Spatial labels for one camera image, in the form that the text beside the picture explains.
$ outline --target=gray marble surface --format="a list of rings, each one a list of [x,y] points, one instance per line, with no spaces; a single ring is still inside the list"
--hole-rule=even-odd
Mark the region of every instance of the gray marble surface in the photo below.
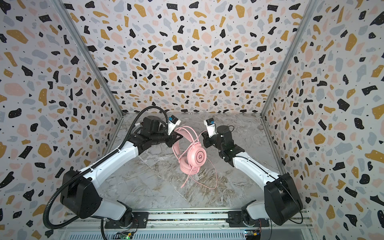
[[[164,118],[163,114],[145,113],[144,116],[155,115]],[[261,164],[278,172],[271,148],[258,114],[206,114],[175,113],[182,123],[200,133],[205,130],[203,121],[213,117],[216,125],[234,125],[232,137],[235,144],[248,152]],[[136,114],[124,117],[121,129],[117,134],[113,148],[119,146],[124,139]],[[180,150],[189,145],[181,140]],[[218,186],[211,190],[189,179],[183,188],[187,175],[181,172],[179,163],[172,149],[165,144],[152,146],[140,156],[130,160],[101,184],[100,196],[111,200],[119,200],[134,209],[139,208],[186,208],[186,207],[241,207],[251,200],[263,200],[262,189],[245,173],[224,162],[218,150],[211,146],[206,149],[207,157],[217,169]],[[194,179],[209,186],[216,184],[215,170],[206,161]]]

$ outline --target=metal corner post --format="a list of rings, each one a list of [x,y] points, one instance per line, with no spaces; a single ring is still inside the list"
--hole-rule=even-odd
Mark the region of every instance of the metal corner post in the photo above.
[[[271,134],[269,133],[269,129],[268,129],[268,123],[267,121],[264,119],[264,116],[266,115],[267,113],[267,110],[268,110],[268,107],[269,105],[272,103],[272,100],[273,100],[273,96],[275,95],[275,93],[277,92],[278,90],[278,87],[280,86],[282,80],[283,80],[283,76],[284,74],[286,73],[287,69],[288,69],[288,66],[293,58],[293,55],[295,54],[296,52],[296,49],[300,43],[300,40],[307,28],[307,25],[313,15],[313,12],[316,8],[316,5],[318,4],[319,0],[309,0],[308,2],[308,5],[307,5],[307,8],[305,9],[305,12],[304,12],[304,15],[303,15],[303,19],[297,29],[297,33],[292,41],[292,44],[288,50],[288,53],[283,61],[283,65],[281,66],[281,69],[279,71],[279,73],[277,74],[277,77],[276,77],[276,81],[273,83],[272,85],[272,88],[271,88],[271,91],[270,93],[268,94],[268,97],[267,97],[267,100],[264,104],[264,107],[263,107],[263,110],[261,112],[261,118],[262,118],[262,125],[263,125],[263,128],[264,128],[264,131],[265,131],[265,134],[267,136],[267,139],[268,139],[268,142],[269,142],[269,145],[271,146],[271,150],[272,150],[272,153],[273,153],[273,156],[275,157],[275,160],[276,160],[276,163],[277,163],[277,167],[279,168],[279,171],[281,174],[284,174],[285,173],[285,170],[284,170],[284,166],[283,164],[281,163],[280,161],[280,157],[279,157],[279,154],[278,154],[278,150],[277,150],[277,147],[276,145],[274,144],[273,140],[272,140],[272,136]]]
[[[101,74],[99,68],[96,65],[96,62],[93,60],[91,54],[89,53],[87,46],[83,42],[81,35],[77,30],[75,24],[73,23],[69,13],[65,9],[63,2],[61,0],[51,0],[51,3],[53,4],[54,8],[59,14],[61,20],[64,22],[67,30],[73,37],[73,40],[75,41],[77,47],[80,49],[81,53],[83,54],[89,67],[95,73],[96,78],[99,79],[99,83],[102,86],[104,93],[107,95],[107,97],[111,101],[112,106],[115,108],[117,114],[119,115],[120,121],[122,121],[122,116],[123,116],[122,110],[120,109],[120,106],[117,103],[116,98],[113,96],[108,84],[104,81],[104,76]]]

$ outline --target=pink cable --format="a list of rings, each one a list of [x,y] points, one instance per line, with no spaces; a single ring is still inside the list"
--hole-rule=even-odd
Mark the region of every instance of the pink cable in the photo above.
[[[195,132],[195,130],[194,130],[193,128],[191,128],[190,126],[178,127],[177,129],[175,129],[175,131],[178,130],[178,129],[186,130],[184,127],[188,127],[188,128],[190,128],[190,129],[192,129],[192,131],[195,133],[195,135],[197,136],[197,138],[196,138],[195,140],[193,140],[193,142],[191,142],[191,144],[190,144],[190,145],[188,146],[188,148],[187,148],[187,149],[180,155],[180,157],[177,157],[177,154],[175,153],[174,149],[172,148],[172,151],[173,151],[173,153],[175,154],[175,156],[177,157],[177,160],[178,160],[179,163],[180,163],[180,159],[181,159],[181,157],[188,151],[188,149],[191,148],[193,145],[197,144],[196,141],[199,140],[199,137],[201,136],[201,134],[202,134],[203,132],[206,132],[206,131],[202,131],[199,135],[197,135],[197,133]],[[209,160],[209,162],[212,164],[212,166],[213,166],[214,169],[215,169],[215,174],[216,174],[216,186],[215,186],[214,188],[210,188],[210,187],[208,187],[208,186],[206,186],[206,185],[204,185],[204,184],[201,184],[201,183],[199,183],[198,181],[196,181],[196,180],[191,176],[191,173],[192,173],[192,171],[193,171],[194,168],[191,167],[191,165],[190,165],[189,162],[188,162],[189,167],[191,167],[191,171],[189,172],[189,174],[188,174],[188,176],[187,176],[187,179],[185,180],[185,182],[183,183],[183,185],[181,185],[180,188],[183,188],[183,187],[185,186],[185,184],[187,183],[189,177],[191,177],[192,180],[195,181],[196,183],[198,183],[198,184],[200,184],[200,185],[203,185],[204,187],[206,187],[206,188],[208,188],[208,189],[212,189],[212,190],[213,190],[213,189],[215,189],[215,188],[217,187],[218,178],[217,178],[217,170],[216,170],[216,167],[215,167],[215,165],[211,162],[211,160],[210,160],[209,158],[207,158],[207,159]]]

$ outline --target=terrazzo wallpaper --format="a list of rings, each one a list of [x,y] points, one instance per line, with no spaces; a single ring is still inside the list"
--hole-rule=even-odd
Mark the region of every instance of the terrazzo wallpaper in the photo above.
[[[319,1],[265,116],[319,239],[384,239],[383,23],[383,1]]]
[[[118,115],[49,1],[0,8],[0,239],[53,239],[46,202],[105,153]],[[58,224],[65,208],[51,213]]]
[[[260,112],[308,0],[65,0],[123,112]]]

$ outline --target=flexible black hose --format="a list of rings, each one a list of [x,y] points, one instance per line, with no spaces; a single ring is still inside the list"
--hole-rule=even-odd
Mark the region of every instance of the flexible black hose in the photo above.
[[[101,231],[101,236],[103,237],[103,239],[108,240],[107,237],[105,236],[105,233],[104,233],[104,219],[101,220],[100,231]]]
[[[61,224],[52,224],[50,221],[49,221],[49,212],[51,210],[51,207],[54,203],[54,201],[56,200],[56,198],[59,196],[59,194],[66,188],[68,187],[70,184],[74,183],[76,180],[78,180],[79,178],[81,178],[83,175],[89,173],[91,171],[90,168],[88,168],[87,170],[85,170],[84,172],[81,172],[80,174],[74,176],[73,178],[71,178],[68,182],[64,183],[63,185],[61,185],[61,187],[59,187],[56,192],[52,195],[51,199],[48,201],[47,205],[45,206],[45,209],[44,209],[44,213],[43,213],[43,223],[44,223],[44,226],[48,229],[59,229],[59,228],[62,228],[62,227],[65,227],[67,226],[68,224],[70,224],[71,222],[75,221],[76,219],[78,219],[79,217],[78,216],[75,216],[71,219],[69,219],[68,221],[66,222],[63,222]]]
[[[151,109],[151,108],[156,108],[158,110],[160,110],[164,116],[166,117],[166,131],[165,132],[168,132],[168,116],[167,116],[167,113],[160,107],[158,106],[149,106],[149,107],[146,107],[144,108],[143,110],[141,110],[141,112],[139,112],[139,114],[136,116],[136,118],[133,120],[131,126],[129,127],[128,129],[128,132],[127,132],[127,135],[125,135],[125,138],[124,140],[122,141],[121,145],[119,146],[119,149],[122,149],[124,147],[124,144],[128,141],[130,135],[131,135],[131,132],[132,132],[132,129],[135,127],[135,124],[136,122],[138,121],[139,117],[144,113],[146,112],[147,110]]]

